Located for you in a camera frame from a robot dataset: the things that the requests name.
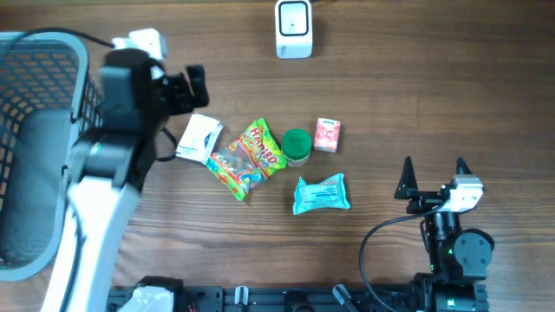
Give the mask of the white blue paper box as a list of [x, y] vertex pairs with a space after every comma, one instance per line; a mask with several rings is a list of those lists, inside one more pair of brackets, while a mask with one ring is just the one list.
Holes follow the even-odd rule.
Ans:
[[223, 128], [219, 120], [203, 114], [193, 114], [176, 147], [176, 156], [204, 165], [210, 158]]

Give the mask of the teal wet wipes pack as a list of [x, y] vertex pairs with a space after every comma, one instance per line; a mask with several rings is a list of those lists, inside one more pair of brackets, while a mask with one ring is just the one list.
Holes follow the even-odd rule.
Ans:
[[293, 214], [328, 208], [348, 210], [350, 203], [343, 178], [338, 173], [315, 185], [308, 185], [300, 178], [294, 191]]

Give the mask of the pink tissue pack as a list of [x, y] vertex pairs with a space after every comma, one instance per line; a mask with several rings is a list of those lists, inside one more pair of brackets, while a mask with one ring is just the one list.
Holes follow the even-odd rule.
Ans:
[[319, 151], [334, 153], [338, 147], [341, 122], [319, 118], [316, 125], [314, 148]]

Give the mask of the Haribo gummy worms bag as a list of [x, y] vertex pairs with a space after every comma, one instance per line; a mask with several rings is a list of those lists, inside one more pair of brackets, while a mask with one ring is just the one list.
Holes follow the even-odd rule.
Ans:
[[230, 145], [212, 153], [206, 162], [206, 167], [237, 200], [243, 200], [252, 189], [286, 166], [287, 160], [264, 118], [253, 121]]

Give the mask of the green lid jar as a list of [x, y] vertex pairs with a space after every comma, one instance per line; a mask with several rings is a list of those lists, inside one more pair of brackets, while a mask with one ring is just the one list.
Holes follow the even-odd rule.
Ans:
[[300, 128], [287, 131], [281, 141], [281, 152], [291, 167], [303, 166], [310, 157], [311, 149], [310, 135]]

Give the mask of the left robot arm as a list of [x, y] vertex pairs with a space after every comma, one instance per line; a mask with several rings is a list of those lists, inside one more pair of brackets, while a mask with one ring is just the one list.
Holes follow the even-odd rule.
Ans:
[[69, 149], [68, 212], [44, 311], [103, 311], [127, 223], [157, 159], [155, 139], [174, 115], [209, 103], [199, 64], [152, 74], [162, 62], [140, 49], [116, 49], [100, 68], [101, 124]]

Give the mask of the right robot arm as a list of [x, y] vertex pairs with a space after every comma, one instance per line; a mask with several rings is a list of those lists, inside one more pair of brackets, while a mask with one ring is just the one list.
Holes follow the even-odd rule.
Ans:
[[464, 230], [460, 215], [475, 209], [485, 192], [464, 159], [456, 162], [451, 181], [436, 192], [418, 188], [413, 162], [404, 160], [394, 198], [407, 200], [407, 214], [421, 218], [420, 230], [429, 256], [429, 274], [415, 275], [409, 311], [487, 312], [490, 310], [486, 268], [495, 242], [479, 229]]

